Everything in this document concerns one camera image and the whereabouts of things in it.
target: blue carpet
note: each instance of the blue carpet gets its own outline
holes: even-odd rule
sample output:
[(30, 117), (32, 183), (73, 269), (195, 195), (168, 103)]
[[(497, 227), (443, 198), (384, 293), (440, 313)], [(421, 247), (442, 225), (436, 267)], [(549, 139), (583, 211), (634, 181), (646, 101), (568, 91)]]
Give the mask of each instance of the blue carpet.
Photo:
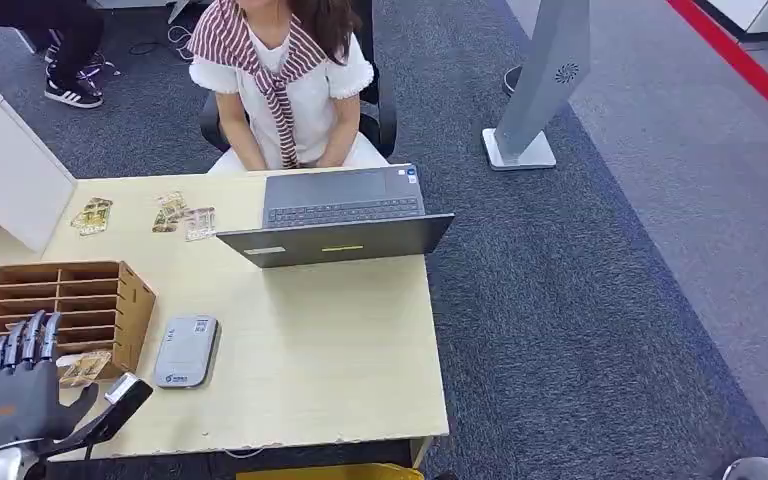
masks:
[[(501, 117), (500, 75), (527, 42), (503, 0), (376, 7), (377, 60), (397, 89), (394, 157), (420, 166), (431, 211), (457, 213), (428, 258), (452, 434), (432, 448), (426, 473), (710, 478), (738, 456), (768, 456), (767, 432), (574, 112), (547, 128), (557, 169), (487, 167), (480, 131)], [(163, 37), (163, 15), (109, 19), (105, 52), (124, 74), (106, 85), (97, 112), (42, 100), (39, 60), (0, 35), (0, 89), (77, 176), (199, 172), (216, 157), (195, 128), (204, 92), (180, 62), (163, 49), (127, 55), (133, 42)], [(96, 461), (54, 473), (229, 478), (298, 456), (404, 461), (398, 443), (252, 461)]]

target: black office chair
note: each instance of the black office chair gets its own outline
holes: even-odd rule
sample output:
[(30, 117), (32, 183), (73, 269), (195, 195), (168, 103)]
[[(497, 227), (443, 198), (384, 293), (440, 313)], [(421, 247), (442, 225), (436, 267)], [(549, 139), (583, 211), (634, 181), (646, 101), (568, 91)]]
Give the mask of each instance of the black office chair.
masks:
[[(378, 108), (378, 120), (361, 113), (358, 130), (372, 142), (372, 145), (388, 158), (396, 146), (396, 103), (393, 95), (393, 84), (386, 72), (380, 70), (375, 64), (375, 49), (372, 40), (372, 0), (352, 0), (355, 13), (358, 14), (363, 26), (356, 32), (363, 56), (375, 69), (375, 78), (368, 87), (360, 92), (360, 99)], [(228, 144), (222, 129), (219, 126), (219, 110), (216, 106), (216, 97), (213, 94), (207, 96), (204, 108), (199, 115), (201, 134), (211, 145), (225, 152), (231, 146)]]

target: white cabinet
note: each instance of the white cabinet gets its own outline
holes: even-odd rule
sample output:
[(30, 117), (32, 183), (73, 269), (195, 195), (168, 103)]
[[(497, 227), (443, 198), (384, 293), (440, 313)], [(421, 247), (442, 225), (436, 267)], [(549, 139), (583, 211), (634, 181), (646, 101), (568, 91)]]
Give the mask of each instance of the white cabinet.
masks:
[(747, 33), (768, 33), (768, 0), (707, 0)]
[(42, 251), (76, 183), (0, 95), (0, 226)]

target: red floor line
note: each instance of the red floor line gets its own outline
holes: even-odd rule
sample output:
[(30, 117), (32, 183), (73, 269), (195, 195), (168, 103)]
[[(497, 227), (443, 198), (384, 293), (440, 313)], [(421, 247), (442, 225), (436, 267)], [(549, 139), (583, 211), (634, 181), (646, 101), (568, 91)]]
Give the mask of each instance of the red floor line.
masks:
[(768, 72), (764, 67), (743, 51), (693, 0), (667, 0), (667, 3), (768, 101)]

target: yellow sticker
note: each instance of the yellow sticker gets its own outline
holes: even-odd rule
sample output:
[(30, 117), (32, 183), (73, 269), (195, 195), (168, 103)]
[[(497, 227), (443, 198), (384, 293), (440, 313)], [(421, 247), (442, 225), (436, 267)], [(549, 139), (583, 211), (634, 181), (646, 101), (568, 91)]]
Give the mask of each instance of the yellow sticker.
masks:
[(325, 247), (322, 249), (323, 252), (342, 252), (343, 250), (360, 250), (363, 248), (363, 245), (349, 245), (345, 247)]

